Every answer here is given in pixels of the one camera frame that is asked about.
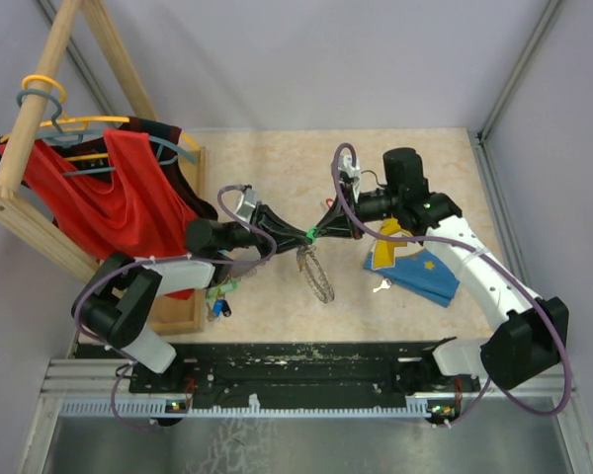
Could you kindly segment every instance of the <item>blue hanger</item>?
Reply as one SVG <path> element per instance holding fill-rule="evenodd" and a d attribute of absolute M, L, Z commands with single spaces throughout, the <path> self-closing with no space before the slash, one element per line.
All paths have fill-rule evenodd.
<path fill-rule="evenodd" d="M 103 130 L 79 130 L 79 131 L 62 131 L 62 132 L 49 131 L 49 132 L 40 133 L 38 135 L 37 139 L 52 140 L 53 138 L 57 138 L 59 136 L 75 135 L 75 134 L 81 135 L 81 137 L 83 138 L 83 135 L 96 135 L 96 134 L 101 134 L 102 132 L 103 132 Z M 196 160 L 194 159 L 194 157 L 188 151 L 183 150 L 178 145 L 172 143 L 171 141 L 164 140 L 158 136 L 153 136 L 153 135 L 148 135 L 148 136 L 149 136 L 149 141 L 158 143 L 158 145 L 159 145 L 158 150 L 156 152 L 157 159 L 160 159 L 162 150 L 163 150 L 163 148 L 166 147 L 172 151 L 175 151 L 179 155 L 184 156 L 192 164 L 194 164 L 194 165 L 196 164 Z M 159 161 L 158 164 L 160 166 L 170 165 L 172 163 L 175 163 L 177 160 L 178 160 L 178 156 L 176 155 L 169 160 Z M 109 166 L 109 167 L 105 167 L 105 168 L 95 168 L 95 169 L 91 169 L 91 170 L 68 171 L 66 173 L 63 173 L 63 176 L 96 175 L 98 173 L 108 173 L 111 171 L 115 171 L 115 168 L 112 166 Z"/>
<path fill-rule="evenodd" d="M 46 91 L 42 91 L 40 89 L 23 89 L 16 96 L 16 102 L 18 103 L 18 107 L 22 106 L 22 100 L 24 99 L 25 96 L 29 96 L 32 94 L 36 95 L 36 96 L 42 96 L 55 105 L 55 113 L 52 116 L 50 116 L 50 121 L 52 122 L 52 126 L 54 126 L 55 129 L 59 133 L 61 133 L 61 135 L 68 134 L 68 133 L 64 132 L 64 130 L 59 125 L 59 123 L 57 123 L 57 119 L 59 119 L 59 117 L 61 117 L 61 114 L 63 114 L 63 107 L 61 106 L 61 103 L 59 102 L 59 100 L 52 94 L 50 94 Z M 57 139 L 55 139 L 55 137 L 51 137 L 48 139 L 48 141 L 50 141 L 53 145 L 63 146 L 64 148 L 68 148 L 73 145 L 78 145 L 79 143 L 82 142 L 82 140 L 83 140 L 82 134 L 79 134 L 75 140 L 70 141 L 70 142 L 63 141 L 63 140 L 57 140 Z"/>

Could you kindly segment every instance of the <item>yellow hanger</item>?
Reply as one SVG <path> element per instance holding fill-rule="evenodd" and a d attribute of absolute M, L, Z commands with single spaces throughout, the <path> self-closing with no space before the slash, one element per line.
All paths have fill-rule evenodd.
<path fill-rule="evenodd" d="M 32 81 L 43 81 L 43 82 L 46 82 L 46 83 L 50 84 L 51 86 L 57 88 L 57 90 L 59 91 L 59 103 L 60 104 L 63 104 L 64 101 L 68 97 L 68 95 L 66 94 L 66 90 L 64 89 L 64 87 L 61 84 L 59 84 L 57 81 L 55 81 L 54 79 L 52 79 L 50 77 L 43 76 L 40 74 L 31 74 L 31 75 L 25 77 L 22 80 L 22 88 L 26 89 Z M 62 116 L 63 116 L 63 118 L 59 118 L 57 120 L 57 123 L 62 124 L 62 125 L 72 124 L 72 123 L 81 123 L 81 125 L 79 125 L 79 126 L 66 128 L 65 129 L 66 131 L 85 130 L 86 128 L 88 128 L 90 123 L 93 121 L 114 122 L 114 123 L 128 123 L 129 122 L 129 117 L 122 117 L 122 116 L 85 116 L 85 117 L 70 118 L 66 112 L 64 112 Z M 47 120 L 47 121 L 43 121 L 42 123 L 40 123 L 40 128 L 44 128 L 47 126 L 53 126 L 52 121 Z M 0 138 L 0 143 L 4 143 L 5 141 L 7 141 L 9 139 L 9 136 L 10 136 L 10 133 L 3 135 Z M 184 131 L 180 133 L 180 137 L 183 140 L 185 140 L 187 143 L 189 143 L 189 145 L 191 145 L 193 148 L 195 148 L 197 150 L 200 149 L 200 146 L 198 145 L 198 143 Z M 73 156 L 70 158 L 66 158 L 66 161 L 97 160 L 97 159 L 101 159 L 101 158 L 108 158 L 108 153 L 93 153 L 90 155 Z"/>

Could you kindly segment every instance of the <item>beige floor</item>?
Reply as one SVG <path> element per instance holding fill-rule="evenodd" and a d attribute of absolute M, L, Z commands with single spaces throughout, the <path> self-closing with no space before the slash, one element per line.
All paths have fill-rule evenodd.
<path fill-rule="evenodd" d="M 382 179 L 382 154 L 394 147 L 413 147 L 424 160 L 431 190 L 450 195 L 476 234 L 499 255 L 464 129 L 217 132 L 194 137 L 209 151 L 208 196 L 214 197 L 227 184 L 250 184 L 263 202 L 301 229 L 318 221 L 321 202 L 333 196 L 329 165 L 340 142 L 351 142 L 363 169 L 374 169 Z M 366 175 L 363 190 L 374 185 Z M 370 237 L 316 242 L 317 256 L 336 292 L 330 304 L 316 299 L 298 272 L 295 253 L 290 252 L 273 259 L 229 293 L 230 318 L 206 322 L 201 333 L 167 339 L 414 341 L 489 335 L 483 315 L 462 287 L 447 309 L 401 287 L 373 293 L 381 278 L 362 268 L 372 243 Z"/>

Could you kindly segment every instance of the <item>wooden frame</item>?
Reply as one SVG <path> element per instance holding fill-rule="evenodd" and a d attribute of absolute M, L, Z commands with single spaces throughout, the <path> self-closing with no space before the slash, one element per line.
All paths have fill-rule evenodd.
<path fill-rule="evenodd" d="M 104 0 L 63 0 L 35 73 L 50 78 L 56 76 L 80 10 L 134 113 L 143 119 L 158 120 Z M 43 81 L 32 81 L 29 87 L 46 92 L 52 88 Z M 18 194 L 46 103 L 46 98 L 30 95 L 16 118 L 0 162 L 0 223 L 75 277 L 88 281 L 98 267 L 97 262 Z M 194 167 L 188 163 L 183 174 L 199 196 L 203 196 L 205 151 L 194 154 L 198 165 Z M 159 299 L 150 314 L 153 329 L 161 333 L 179 333 L 202 328 L 205 312 L 202 291 L 197 291 L 188 301 Z"/>

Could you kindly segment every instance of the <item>clothes hanger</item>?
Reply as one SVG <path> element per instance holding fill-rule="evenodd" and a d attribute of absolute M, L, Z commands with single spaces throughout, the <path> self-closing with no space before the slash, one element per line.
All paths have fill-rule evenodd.
<path fill-rule="evenodd" d="M 50 94 L 46 91 L 42 91 L 39 89 L 29 89 L 28 88 L 29 83 L 34 80 L 44 81 L 44 82 L 54 86 L 55 88 L 57 88 L 57 90 L 59 91 L 59 99 L 57 99 L 55 96 L 53 96 L 52 94 Z M 86 117 L 69 118 L 68 115 L 66 114 L 66 112 L 63 111 L 63 108 L 61 105 L 67 98 L 65 89 L 63 88 L 63 86 L 61 84 L 59 84 L 54 79 L 51 79 L 46 76 L 42 76 L 40 74 L 32 74 L 30 76 L 25 77 L 24 80 L 22 81 L 22 87 L 23 87 L 23 90 L 20 91 L 18 93 L 18 95 L 16 96 L 16 100 L 17 100 L 19 107 L 22 106 L 22 101 L 23 101 L 24 97 L 27 95 L 30 95 L 30 94 L 35 94 L 35 95 L 45 97 L 46 99 L 48 99 L 55 105 L 55 113 L 50 117 L 50 120 L 42 122 L 40 124 L 40 128 L 54 126 L 56 131 L 41 133 L 38 135 L 37 139 L 48 140 L 49 142 L 51 142 L 52 144 L 57 145 L 57 146 L 63 146 L 65 148 L 69 148 L 70 146 L 81 143 L 83 141 L 84 135 L 93 135 L 93 134 L 102 133 L 103 130 L 87 130 L 87 127 L 89 126 L 90 122 L 92 122 L 92 121 L 116 122 L 116 123 L 128 123 L 129 122 L 128 117 L 121 117 L 121 116 L 86 116 Z M 72 123 L 81 123 L 81 125 L 77 126 L 77 127 L 71 127 L 71 128 L 62 127 L 62 125 L 72 124 Z M 66 142 L 65 140 L 57 139 L 59 137 L 65 138 L 66 136 L 70 136 L 71 134 L 77 136 L 77 138 L 73 141 Z M 10 136 L 10 134 L 3 135 L 0 138 L 0 143 L 6 142 L 9 139 L 9 136 Z M 168 140 L 164 140 L 157 136 L 153 136 L 153 135 L 148 135 L 148 136 L 149 136 L 150 141 L 159 144 L 158 151 L 156 153 L 156 159 L 158 160 L 160 166 L 169 165 L 169 164 L 172 164 L 178 160 L 178 156 L 174 156 L 173 158 L 171 158 L 169 160 L 161 162 L 160 155 L 162 153 L 163 147 L 167 147 L 167 148 L 171 149 L 172 151 L 175 151 L 176 153 L 178 153 L 178 154 L 184 156 L 186 159 L 188 159 L 192 164 L 194 164 L 194 165 L 196 164 L 196 160 L 194 159 L 194 157 L 189 152 L 187 152 L 183 148 L 179 147 L 178 145 L 176 145 Z M 198 143 L 196 143 L 193 140 L 193 138 L 191 138 L 191 136 L 189 136 L 188 134 L 182 132 L 181 138 L 183 138 L 192 147 L 195 147 L 197 149 L 200 148 Z M 66 161 L 83 161 L 83 160 L 94 160 L 94 159 L 102 159 L 102 158 L 108 158 L 108 153 L 93 153 L 90 155 L 80 155 L 80 156 L 69 157 L 69 158 L 65 158 L 65 159 L 66 159 Z M 66 172 L 66 173 L 64 173 L 64 176 L 77 176 L 77 175 L 107 173 L 107 172 L 111 172 L 114 170 L 115 170 L 114 167 L 96 168 L 96 169 L 91 169 L 91 170 L 78 170 L 78 171 L 74 171 L 74 172 Z"/>
<path fill-rule="evenodd" d="M 78 135 L 82 135 L 82 137 L 83 137 L 83 135 L 98 135 L 98 134 L 101 134 L 102 131 L 103 130 L 71 130 L 71 131 L 63 131 L 63 132 L 48 131 L 45 133 L 38 134 L 37 139 L 51 140 L 51 139 L 57 138 L 59 136 L 66 136 L 66 135 L 70 135 L 70 134 L 78 134 Z M 156 152 L 156 159 L 158 160 L 158 164 L 160 166 L 165 166 L 165 165 L 170 165 L 172 163 L 175 163 L 178 160 L 178 155 L 184 156 L 192 164 L 194 164 L 194 165 L 196 164 L 196 160 L 187 150 L 181 148 L 180 146 L 172 143 L 169 140 L 165 140 L 158 136 L 153 136 L 153 135 L 147 135 L 147 136 L 149 137 L 149 141 L 151 141 L 153 143 L 157 143 L 159 145 L 158 150 Z M 169 148 L 170 150 L 176 152 L 177 155 L 173 156 L 169 160 L 160 161 L 160 155 L 162 154 L 162 150 L 164 148 Z M 112 171 L 115 171 L 114 166 L 108 166 L 105 168 L 94 168 L 91 170 L 68 171 L 68 172 L 63 173 L 63 176 L 96 175 L 99 173 L 109 173 Z"/>
<path fill-rule="evenodd" d="M 42 82 L 45 82 L 45 83 L 50 84 L 51 86 L 55 87 L 59 91 L 59 99 L 55 98 L 54 96 L 52 96 L 51 94 L 49 94 L 45 91 L 40 91 L 38 89 L 36 89 L 36 90 L 28 89 L 29 84 L 32 81 L 42 81 Z M 55 105 L 55 108 L 56 108 L 55 113 L 52 115 L 50 120 L 43 121 L 42 123 L 40 123 L 40 128 L 44 128 L 47 126 L 54 126 L 57 131 L 80 131 L 80 130 L 87 129 L 88 126 L 90 125 L 90 123 L 93 121 L 94 122 L 115 122 L 115 123 L 128 123 L 129 122 L 129 117 L 122 117 L 122 116 L 85 116 L 85 117 L 70 118 L 68 116 L 68 114 L 62 109 L 62 106 L 61 106 L 68 98 L 66 89 L 61 84 L 59 84 L 57 81 L 55 81 L 54 79 L 44 76 L 44 75 L 41 75 L 41 74 L 31 74 L 31 75 L 25 77 L 22 80 L 22 89 L 23 90 L 20 91 L 20 93 L 16 97 L 16 99 L 18 101 L 18 107 L 22 106 L 22 99 L 24 98 L 24 96 L 26 96 L 28 94 L 37 94 L 37 95 L 46 97 L 48 100 L 53 102 Z M 81 125 L 78 127 L 71 127 L 71 128 L 66 128 L 66 127 L 61 126 L 61 125 L 67 125 L 67 124 L 73 124 L 73 123 L 75 123 L 75 124 L 81 123 Z M 9 136 L 10 136 L 9 133 L 7 133 L 6 135 L 3 135 L 0 138 L 0 143 L 4 143 L 5 141 L 7 141 L 9 139 Z M 180 137 L 184 141 L 186 141 L 192 148 L 194 148 L 196 150 L 200 149 L 200 145 L 198 145 L 198 143 L 184 131 L 180 133 Z M 65 146 L 65 147 L 76 145 L 81 142 L 81 141 L 77 141 L 77 142 L 70 142 L 70 143 L 65 143 L 65 142 L 62 143 L 61 140 L 55 140 L 54 138 L 52 138 L 50 141 L 55 145 Z M 91 155 L 81 155 L 78 157 L 66 158 L 66 160 L 67 161 L 81 161 L 81 160 L 89 160 L 89 159 L 95 160 L 95 159 L 101 159 L 101 158 L 107 158 L 107 157 L 108 157 L 107 153 L 94 153 Z"/>

